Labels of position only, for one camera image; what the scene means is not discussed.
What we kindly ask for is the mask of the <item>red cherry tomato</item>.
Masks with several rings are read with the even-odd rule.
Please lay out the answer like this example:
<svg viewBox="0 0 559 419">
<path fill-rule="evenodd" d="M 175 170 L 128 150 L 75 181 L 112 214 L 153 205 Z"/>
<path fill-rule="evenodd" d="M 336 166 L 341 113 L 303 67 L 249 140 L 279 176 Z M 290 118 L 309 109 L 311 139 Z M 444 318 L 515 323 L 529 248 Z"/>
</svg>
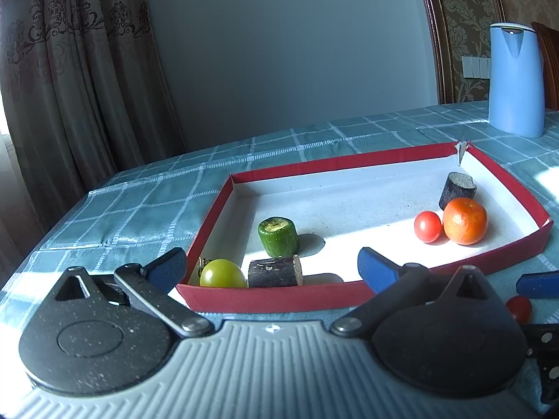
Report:
<svg viewBox="0 0 559 419">
<path fill-rule="evenodd" d="M 516 295 L 509 299 L 505 306 L 510 311 L 511 316 L 520 325 L 525 325 L 531 322 L 532 317 L 532 304 L 529 298 L 521 295 Z"/>
<path fill-rule="evenodd" d="M 415 236 L 423 243 L 433 243 L 441 235 L 442 222 L 440 217 L 432 211 L 419 213 L 414 220 Z"/>
</svg>

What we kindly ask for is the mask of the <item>small yellow-green tomato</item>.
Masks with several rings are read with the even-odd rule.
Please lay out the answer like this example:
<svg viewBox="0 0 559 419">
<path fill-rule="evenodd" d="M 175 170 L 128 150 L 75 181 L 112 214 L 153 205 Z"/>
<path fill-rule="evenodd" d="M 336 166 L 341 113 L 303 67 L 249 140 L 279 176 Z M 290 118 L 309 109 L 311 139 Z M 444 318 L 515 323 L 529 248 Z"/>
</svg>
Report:
<svg viewBox="0 0 559 419">
<path fill-rule="evenodd" d="M 246 288 L 241 269 L 227 259 L 214 259 L 201 271 L 199 285 L 205 288 Z"/>
</svg>

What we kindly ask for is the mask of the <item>orange mandarin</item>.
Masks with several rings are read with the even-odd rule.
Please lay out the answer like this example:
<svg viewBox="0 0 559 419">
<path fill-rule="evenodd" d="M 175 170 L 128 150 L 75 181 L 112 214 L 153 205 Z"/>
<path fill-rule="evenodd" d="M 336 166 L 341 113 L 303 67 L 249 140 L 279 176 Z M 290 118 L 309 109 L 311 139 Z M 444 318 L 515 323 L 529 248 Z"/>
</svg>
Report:
<svg viewBox="0 0 559 419">
<path fill-rule="evenodd" d="M 473 199 L 456 198 L 444 208 L 442 227 L 446 236 L 459 245 L 477 244 L 488 229 L 487 211 Z"/>
</svg>

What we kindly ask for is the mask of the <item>eggplant chunk sideways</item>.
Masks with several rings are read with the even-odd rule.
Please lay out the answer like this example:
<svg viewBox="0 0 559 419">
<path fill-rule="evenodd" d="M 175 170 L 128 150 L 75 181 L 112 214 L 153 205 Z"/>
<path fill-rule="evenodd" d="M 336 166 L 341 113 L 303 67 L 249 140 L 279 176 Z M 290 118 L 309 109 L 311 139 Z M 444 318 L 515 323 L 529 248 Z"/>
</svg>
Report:
<svg viewBox="0 0 559 419">
<path fill-rule="evenodd" d="M 303 285 L 298 255 L 251 261 L 248 268 L 249 288 L 282 288 Z"/>
</svg>

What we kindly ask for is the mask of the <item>dark eggplant chunk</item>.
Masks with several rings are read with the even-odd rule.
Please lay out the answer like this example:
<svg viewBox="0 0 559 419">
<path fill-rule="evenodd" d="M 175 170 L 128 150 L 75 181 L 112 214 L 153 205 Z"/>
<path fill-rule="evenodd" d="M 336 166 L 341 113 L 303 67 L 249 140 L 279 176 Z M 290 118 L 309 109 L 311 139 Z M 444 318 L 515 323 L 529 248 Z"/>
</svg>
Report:
<svg viewBox="0 0 559 419">
<path fill-rule="evenodd" d="M 470 175 L 460 172 L 450 172 L 447 175 L 445 184 L 442 188 L 439 199 L 439 208 L 445 209 L 450 201 L 457 198 L 472 199 L 477 192 L 477 186 Z"/>
</svg>

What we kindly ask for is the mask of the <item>green cucumber chunk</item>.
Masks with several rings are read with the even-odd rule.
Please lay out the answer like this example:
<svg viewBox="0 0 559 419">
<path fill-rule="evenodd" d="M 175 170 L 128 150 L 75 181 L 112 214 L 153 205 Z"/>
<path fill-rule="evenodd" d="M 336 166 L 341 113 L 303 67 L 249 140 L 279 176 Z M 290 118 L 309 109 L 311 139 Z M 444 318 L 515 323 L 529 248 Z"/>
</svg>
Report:
<svg viewBox="0 0 559 419">
<path fill-rule="evenodd" d="M 298 252 L 299 239 L 295 224 L 288 218 L 272 216 L 258 225 L 262 247 L 272 258 L 287 257 Z"/>
</svg>

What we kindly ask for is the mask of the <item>teal plaid tablecloth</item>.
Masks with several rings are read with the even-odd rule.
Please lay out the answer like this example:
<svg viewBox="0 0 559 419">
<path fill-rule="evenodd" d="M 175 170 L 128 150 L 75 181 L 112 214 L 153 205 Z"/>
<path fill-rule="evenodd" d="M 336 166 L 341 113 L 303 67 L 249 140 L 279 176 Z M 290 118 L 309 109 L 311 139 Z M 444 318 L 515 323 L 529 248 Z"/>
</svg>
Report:
<svg viewBox="0 0 559 419">
<path fill-rule="evenodd" d="M 234 173 L 448 141 L 472 142 L 558 214 L 558 114 L 538 139 L 500 132 L 483 101 L 357 116 L 204 148 L 117 174 L 80 200 L 33 248 L 1 291 L 1 409 L 31 391 L 18 354 L 24 326 L 70 266 L 107 272 L 189 248 Z"/>
</svg>

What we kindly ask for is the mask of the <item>red cardboard tray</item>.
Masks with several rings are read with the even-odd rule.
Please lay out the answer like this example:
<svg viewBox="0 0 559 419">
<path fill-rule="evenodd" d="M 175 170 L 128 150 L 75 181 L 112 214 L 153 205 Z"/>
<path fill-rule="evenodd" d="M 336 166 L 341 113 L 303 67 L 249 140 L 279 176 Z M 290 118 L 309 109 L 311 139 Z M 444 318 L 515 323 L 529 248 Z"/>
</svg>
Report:
<svg viewBox="0 0 559 419">
<path fill-rule="evenodd" d="M 449 173 L 471 176 L 487 211 L 482 241 L 461 246 L 445 238 L 426 244 L 413 222 L 437 211 Z M 304 282 L 288 288 L 202 288 L 202 258 L 228 259 L 242 269 L 265 257 L 258 225 L 292 220 L 301 240 Z M 355 307 L 370 299 L 357 255 L 370 247 L 399 264 L 435 273 L 470 264 L 486 274 L 541 253 L 552 218 L 515 177 L 478 148 L 458 142 L 398 148 L 236 173 L 224 183 L 188 253 L 177 286 L 198 312 L 287 313 Z"/>
</svg>

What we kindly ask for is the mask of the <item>blue electric kettle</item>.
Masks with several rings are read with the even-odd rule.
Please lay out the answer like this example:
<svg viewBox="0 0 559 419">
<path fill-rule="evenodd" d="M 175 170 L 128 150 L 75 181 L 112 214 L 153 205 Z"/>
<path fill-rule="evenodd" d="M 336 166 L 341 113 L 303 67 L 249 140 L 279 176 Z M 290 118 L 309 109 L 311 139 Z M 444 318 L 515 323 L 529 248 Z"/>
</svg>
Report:
<svg viewBox="0 0 559 419">
<path fill-rule="evenodd" d="M 502 132 L 538 138 L 544 133 L 543 64 L 533 28 L 490 25 L 489 124 Z"/>
</svg>

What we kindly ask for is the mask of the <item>brown patterned curtain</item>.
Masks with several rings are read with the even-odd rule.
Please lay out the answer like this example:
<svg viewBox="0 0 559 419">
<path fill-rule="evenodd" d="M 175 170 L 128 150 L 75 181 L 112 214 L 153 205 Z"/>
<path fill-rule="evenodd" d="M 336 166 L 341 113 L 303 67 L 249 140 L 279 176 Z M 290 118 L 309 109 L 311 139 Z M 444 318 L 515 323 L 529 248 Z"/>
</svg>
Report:
<svg viewBox="0 0 559 419">
<path fill-rule="evenodd" d="M 187 149 L 147 0 L 1 0 L 1 92 L 44 229 L 117 172 Z"/>
</svg>

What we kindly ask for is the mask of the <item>brown wooden chair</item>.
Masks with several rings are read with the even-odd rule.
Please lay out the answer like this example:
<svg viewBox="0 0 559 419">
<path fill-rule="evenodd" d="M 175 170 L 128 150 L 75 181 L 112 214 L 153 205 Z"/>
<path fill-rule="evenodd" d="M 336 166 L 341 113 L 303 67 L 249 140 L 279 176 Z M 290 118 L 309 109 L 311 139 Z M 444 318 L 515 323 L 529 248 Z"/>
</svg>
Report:
<svg viewBox="0 0 559 419">
<path fill-rule="evenodd" d="M 538 22 L 531 23 L 543 58 L 545 104 L 559 110 L 559 31 Z"/>
</svg>

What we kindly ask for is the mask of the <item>white wall switch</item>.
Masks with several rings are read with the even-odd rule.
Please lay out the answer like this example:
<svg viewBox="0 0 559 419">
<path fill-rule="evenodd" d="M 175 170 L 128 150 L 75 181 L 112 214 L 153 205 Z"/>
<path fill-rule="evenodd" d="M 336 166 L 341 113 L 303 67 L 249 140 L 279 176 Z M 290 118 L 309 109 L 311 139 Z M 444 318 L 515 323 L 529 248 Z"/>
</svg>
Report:
<svg viewBox="0 0 559 419">
<path fill-rule="evenodd" d="M 465 79 L 488 80 L 491 77 L 491 59 L 462 56 L 462 76 Z"/>
</svg>

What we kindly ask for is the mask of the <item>dark wooden door frame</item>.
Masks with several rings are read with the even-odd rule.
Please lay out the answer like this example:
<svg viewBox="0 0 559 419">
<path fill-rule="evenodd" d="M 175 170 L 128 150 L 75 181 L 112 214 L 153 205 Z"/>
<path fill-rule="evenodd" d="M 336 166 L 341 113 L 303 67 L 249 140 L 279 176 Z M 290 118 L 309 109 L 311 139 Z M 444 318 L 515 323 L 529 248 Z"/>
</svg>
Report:
<svg viewBox="0 0 559 419">
<path fill-rule="evenodd" d="M 423 0 L 432 41 L 437 96 L 440 104 L 455 102 L 451 44 L 442 0 Z"/>
</svg>

